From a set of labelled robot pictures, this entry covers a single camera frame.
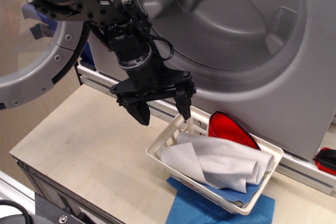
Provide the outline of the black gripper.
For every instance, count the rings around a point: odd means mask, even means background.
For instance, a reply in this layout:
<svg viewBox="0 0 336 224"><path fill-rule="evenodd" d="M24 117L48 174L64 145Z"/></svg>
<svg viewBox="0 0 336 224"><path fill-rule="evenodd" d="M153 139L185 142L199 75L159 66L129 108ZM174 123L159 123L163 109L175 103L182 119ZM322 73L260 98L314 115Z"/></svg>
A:
<svg viewBox="0 0 336 224"><path fill-rule="evenodd" d="M146 48L130 57L118 56L118 65L128 78L110 88L127 112L140 124L148 126L150 109L147 101L174 98L184 120L191 117L191 97L196 93L192 74L165 66L157 51Z"/></svg>

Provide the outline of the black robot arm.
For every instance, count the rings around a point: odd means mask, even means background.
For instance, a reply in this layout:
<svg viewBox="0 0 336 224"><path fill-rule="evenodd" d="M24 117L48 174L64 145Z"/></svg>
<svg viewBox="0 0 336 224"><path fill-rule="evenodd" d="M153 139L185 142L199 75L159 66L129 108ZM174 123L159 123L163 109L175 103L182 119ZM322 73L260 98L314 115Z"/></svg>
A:
<svg viewBox="0 0 336 224"><path fill-rule="evenodd" d="M184 119L191 116L196 92L188 71L172 70L155 44L151 23L133 0L28 0L47 17L83 22L110 51L128 78L111 87L117 102L140 124L148 125L148 102L173 98Z"/></svg>

